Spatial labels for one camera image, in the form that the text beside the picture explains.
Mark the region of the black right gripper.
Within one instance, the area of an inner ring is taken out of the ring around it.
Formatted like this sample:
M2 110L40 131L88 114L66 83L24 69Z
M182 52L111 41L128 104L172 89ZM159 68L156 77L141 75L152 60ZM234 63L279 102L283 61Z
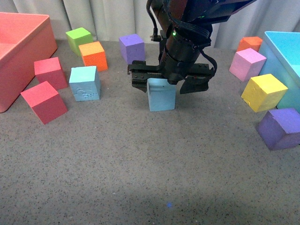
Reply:
M210 45L210 41L160 41L159 65L150 66L139 60L128 65L127 73L132 76L132 86L146 93L147 80L159 78L166 79L171 85L183 80L180 94L207 91L208 82L214 76L214 68L209 68L208 64L196 64L195 61L202 55L214 65L214 59L203 51Z

